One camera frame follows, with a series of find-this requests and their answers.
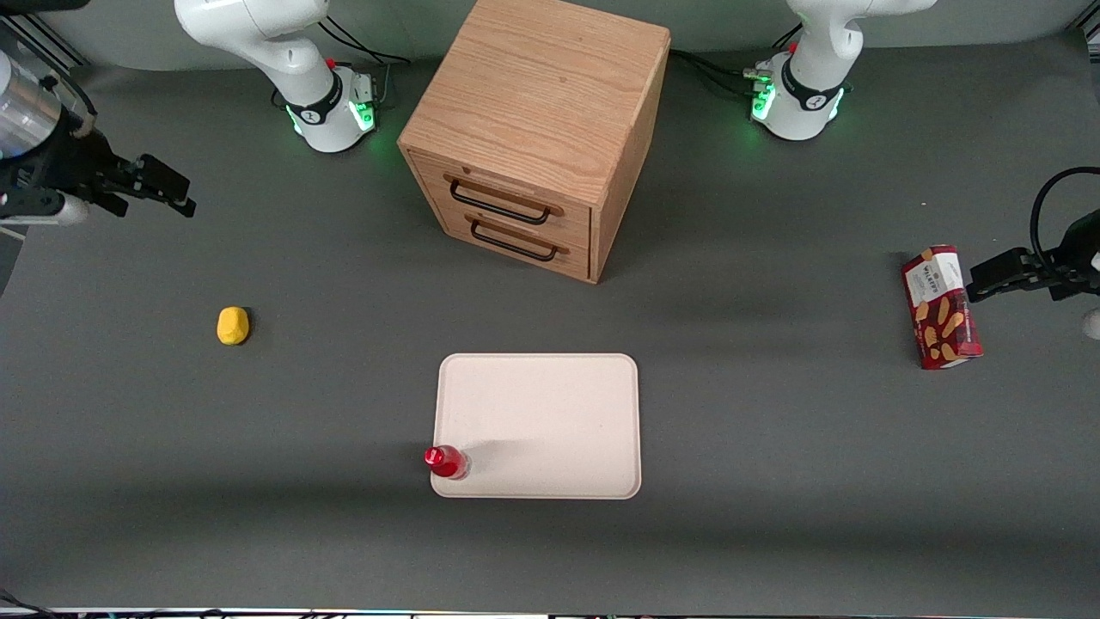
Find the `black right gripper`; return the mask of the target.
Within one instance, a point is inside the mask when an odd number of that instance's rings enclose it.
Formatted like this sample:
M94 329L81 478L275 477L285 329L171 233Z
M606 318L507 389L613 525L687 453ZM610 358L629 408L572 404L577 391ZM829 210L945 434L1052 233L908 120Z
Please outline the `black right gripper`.
M98 131L76 139L59 129L34 150L3 159L3 215L87 217L98 207L125 217L128 199L156 201L177 214L195 215L190 181L182 173L152 154L134 161L135 187L132 172L132 161L118 156Z

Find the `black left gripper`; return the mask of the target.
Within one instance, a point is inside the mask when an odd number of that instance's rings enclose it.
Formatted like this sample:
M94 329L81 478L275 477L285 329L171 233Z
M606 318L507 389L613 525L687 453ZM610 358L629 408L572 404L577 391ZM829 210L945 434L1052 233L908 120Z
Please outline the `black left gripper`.
M1099 252L1099 211L1084 215L1070 224L1057 247L1042 252L1048 265L1058 273L1050 285L1048 270L1028 248L1009 248L991 259L971 267L968 302L1005 292L1030 292L1049 287L1050 299L1099 294L1099 270L1094 266Z

